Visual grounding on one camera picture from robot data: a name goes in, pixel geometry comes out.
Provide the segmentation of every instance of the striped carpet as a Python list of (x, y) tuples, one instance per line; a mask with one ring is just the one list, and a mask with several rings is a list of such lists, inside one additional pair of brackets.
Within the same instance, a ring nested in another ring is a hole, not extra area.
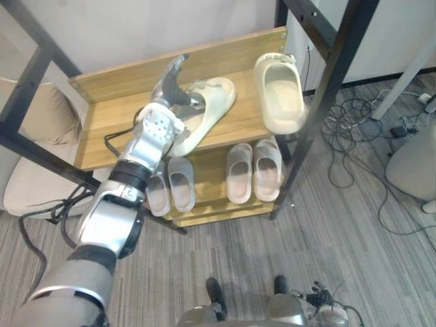
[[(420, 75), (407, 91), (436, 92), (436, 74)], [(356, 97), (371, 99), (395, 81), (355, 88)], [(350, 98), (342, 90), (338, 102)], [(381, 120), (384, 129), (400, 125), (399, 117), (421, 110), (413, 96), (402, 95)], [(393, 147), (401, 145), (400, 140)], [(388, 161), (389, 141), (378, 138), (354, 151), (380, 175)], [(336, 299), (357, 308), (366, 326), (436, 326), (436, 253), (422, 234), (395, 236), (381, 228), (377, 209), (384, 189), (379, 181), (350, 164), (356, 182), (333, 187), (327, 178), (331, 153), (315, 141), (290, 196), (275, 221), (247, 217), (200, 225), (181, 236), (147, 221), (133, 255), (119, 261), (108, 311), (113, 326), (174, 326), (184, 311), (207, 303), (206, 279), (216, 277), (228, 302), (229, 319), (264, 319), (273, 278), (284, 274), (292, 288), (309, 291), (314, 280), (335, 289)], [(346, 184), (337, 165), (332, 177)], [(423, 224), (436, 222), (410, 197), (398, 195)], [(412, 230), (405, 209), (390, 197), (382, 217), (396, 230)], [(77, 219), (69, 223), (73, 232)], [(50, 266), (70, 249), (59, 226), (30, 221), (29, 234), (48, 256)], [(436, 230), (429, 230), (436, 243)], [(18, 232), (17, 219), (0, 216), (0, 326), (19, 308), (37, 269), (35, 256)], [(358, 326), (350, 313), (354, 326)]]

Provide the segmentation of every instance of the gray slipper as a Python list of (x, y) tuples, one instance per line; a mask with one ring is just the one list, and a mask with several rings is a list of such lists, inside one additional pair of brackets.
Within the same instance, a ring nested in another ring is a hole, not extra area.
[(171, 158), (168, 162), (168, 176), (176, 209), (181, 213), (190, 211), (196, 204), (192, 163), (183, 157)]

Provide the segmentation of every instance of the baseboard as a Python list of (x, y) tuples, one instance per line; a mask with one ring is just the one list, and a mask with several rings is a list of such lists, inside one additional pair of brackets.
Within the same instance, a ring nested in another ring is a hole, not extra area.
[[(435, 72), (436, 72), (436, 67), (429, 67), (429, 68), (421, 69), (416, 75), (435, 73)], [(400, 78), (400, 76), (402, 74), (403, 73), (396, 73), (396, 74), (383, 75), (383, 76), (372, 77), (372, 78), (365, 78), (364, 80), (355, 80), (353, 82), (343, 83), (341, 85), (341, 89), (346, 89), (348, 87), (357, 87), (359, 85), (365, 85), (365, 84), (370, 84), (370, 83), (382, 82), (384, 80), (396, 80), (396, 79)], [(307, 91), (303, 92), (302, 94), (305, 97), (309, 96), (309, 95), (314, 95), (315, 89), (307, 90)]]

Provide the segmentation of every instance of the beige cushion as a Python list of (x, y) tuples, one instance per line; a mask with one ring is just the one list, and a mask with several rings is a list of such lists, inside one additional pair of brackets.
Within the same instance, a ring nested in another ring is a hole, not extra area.
[[(15, 85), (13, 80), (0, 78), (0, 91), (7, 96)], [(64, 94), (52, 83), (43, 83), (36, 91), (21, 129), (35, 141), (75, 143), (80, 132), (80, 121)]]
[[(39, 145), (68, 162), (73, 162), (78, 146), (77, 144)], [(3, 205), (8, 213), (21, 216), (31, 211), (52, 207), (59, 203), (59, 201), (51, 201), (68, 197), (76, 186), (77, 184), (70, 182), (66, 178), (22, 157), (16, 164), (7, 182)], [(70, 214), (76, 215), (82, 213), (86, 207), (84, 204), (90, 200), (91, 198), (87, 198), (79, 202)], [(38, 218), (45, 219), (47, 217), (48, 215), (41, 215)]]

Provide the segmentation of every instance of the white wall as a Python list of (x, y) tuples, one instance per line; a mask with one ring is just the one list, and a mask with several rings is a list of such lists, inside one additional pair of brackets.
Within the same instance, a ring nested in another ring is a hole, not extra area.
[(275, 0), (21, 0), (83, 72), (274, 27)]
[[(338, 29), (347, 0), (318, 0), (314, 4), (323, 12), (334, 28)], [(290, 26), (294, 17), (289, 14)], [(307, 38), (301, 38), (300, 27), (293, 28), (298, 42), (290, 42), (290, 50), (298, 54), (300, 74), (304, 82), (307, 68)], [(346, 82), (403, 72), (408, 63), (436, 31), (435, 0), (380, 0), (367, 33), (345, 77)], [(436, 66), (436, 52), (425, 67)], [(307, 89), (319, 83), (324, 63), (316, 49), (311, 51), (311, 64)]]

